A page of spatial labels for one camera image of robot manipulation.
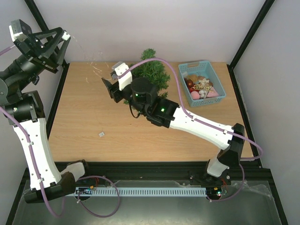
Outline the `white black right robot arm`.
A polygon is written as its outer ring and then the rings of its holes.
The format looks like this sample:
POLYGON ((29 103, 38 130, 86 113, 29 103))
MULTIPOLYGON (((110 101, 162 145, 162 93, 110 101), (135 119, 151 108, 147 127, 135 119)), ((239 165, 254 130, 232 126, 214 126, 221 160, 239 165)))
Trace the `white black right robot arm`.
POLYGON ((134 78, 124 88, 119 82, 102 80, 110 97, 116 102, 127 100, 130 109, 136 109, 151 124, 158 127, 181 130, 198 136, 219 148, 219 153, 210 159, 204 172, 208 183, 216 183, 225 170, 239 166, 244 145, 241 124, 223 125, 184 110, 181 105, 157 95, 157 88, 146 78, 134 78))

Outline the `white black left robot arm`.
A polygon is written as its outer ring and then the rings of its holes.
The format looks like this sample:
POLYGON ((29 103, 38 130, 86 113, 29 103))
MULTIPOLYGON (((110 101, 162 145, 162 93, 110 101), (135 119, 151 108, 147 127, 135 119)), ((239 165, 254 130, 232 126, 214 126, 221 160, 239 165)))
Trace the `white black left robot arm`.
POLYGON ((27 203, 42 203, 75 192, 76 182, 85 174, 84 160, 67 165, 60 172, 53 160, 46 133, 42 100, 37 91, 23 92, 48 70, 57 72, 63 63, 70 35, 58 27, 32 33, 24 26, 10 25, 10 34, 21 56, 0 73, 0 108, 13 126, 30 172, 27 203))

